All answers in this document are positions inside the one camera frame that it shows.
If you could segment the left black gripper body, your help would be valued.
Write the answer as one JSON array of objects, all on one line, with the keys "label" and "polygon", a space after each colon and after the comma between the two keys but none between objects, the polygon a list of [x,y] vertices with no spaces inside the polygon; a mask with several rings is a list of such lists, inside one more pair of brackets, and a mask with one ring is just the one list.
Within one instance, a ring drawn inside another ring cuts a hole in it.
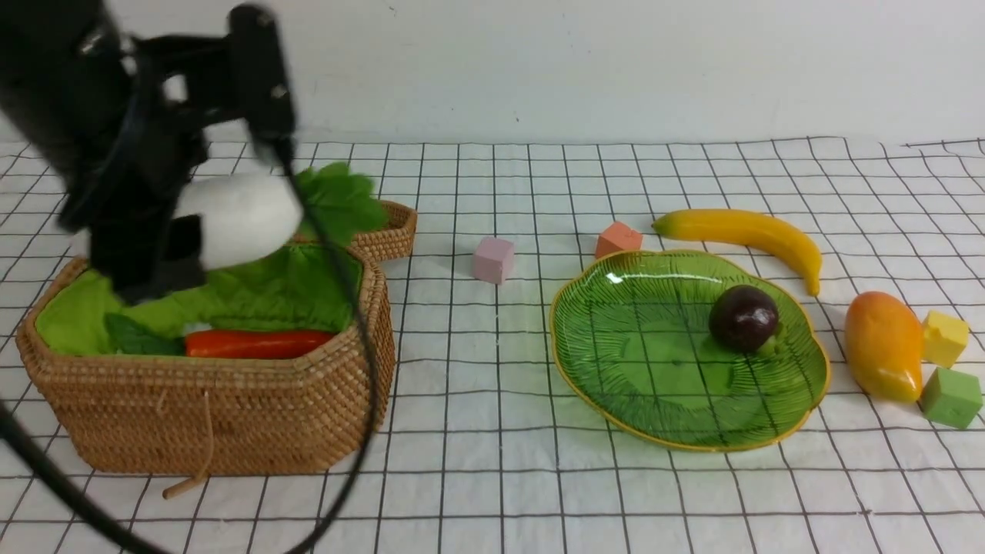
[{"label": "left black gripper body", "polygon": [[81,73],[66,75],[58,91],[73,154],[60,227],[164,225],[191,172],[207,158],[189,78]]}]

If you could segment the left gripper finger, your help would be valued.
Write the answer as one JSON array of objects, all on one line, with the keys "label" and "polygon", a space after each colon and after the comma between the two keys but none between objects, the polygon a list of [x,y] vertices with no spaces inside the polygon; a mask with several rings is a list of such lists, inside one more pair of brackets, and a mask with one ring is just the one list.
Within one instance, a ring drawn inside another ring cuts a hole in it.
[{"label": "left gripper finger", "polygon": [[140,305],[206,284],[204,228],[197,214],[99,223],[88,231],[89,267],[109,279],[123,304]]}]

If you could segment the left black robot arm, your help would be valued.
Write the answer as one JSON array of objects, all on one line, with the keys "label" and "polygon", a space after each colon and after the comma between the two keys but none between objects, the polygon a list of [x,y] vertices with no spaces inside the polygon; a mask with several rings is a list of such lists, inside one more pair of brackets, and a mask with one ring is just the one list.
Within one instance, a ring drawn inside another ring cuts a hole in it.
[{"label": "left black robot arm", "polygon": [[206,283],[200,216],[177,216],[201,130],[183,126],[141,47],[125,67],[102,1],[4,1],[2,112],[65,186],[58,227],[127,305]]}]

